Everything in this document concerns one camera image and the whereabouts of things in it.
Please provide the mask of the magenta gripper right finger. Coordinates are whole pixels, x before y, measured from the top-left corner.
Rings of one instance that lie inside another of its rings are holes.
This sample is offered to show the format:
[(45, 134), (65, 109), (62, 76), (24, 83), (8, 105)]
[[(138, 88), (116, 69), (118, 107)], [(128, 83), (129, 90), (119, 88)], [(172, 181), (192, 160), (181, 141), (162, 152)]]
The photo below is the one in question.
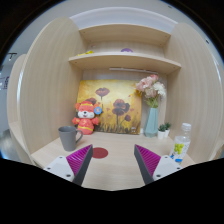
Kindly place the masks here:
[(161, 157), (140, 145), (134, 146), (134, 155), (138, 163), (144, 183), (152, 183), (154, 171)]

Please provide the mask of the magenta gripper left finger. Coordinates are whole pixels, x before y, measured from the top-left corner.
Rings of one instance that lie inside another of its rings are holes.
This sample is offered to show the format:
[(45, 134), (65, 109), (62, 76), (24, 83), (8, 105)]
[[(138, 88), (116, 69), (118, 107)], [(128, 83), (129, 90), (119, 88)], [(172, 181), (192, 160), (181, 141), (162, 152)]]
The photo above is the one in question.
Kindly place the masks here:
[(66, 157), (74, 174), (73, 183), (78, 186), (81, 186), (83, 183), (92, 155), (93, 145), (90, 144)]

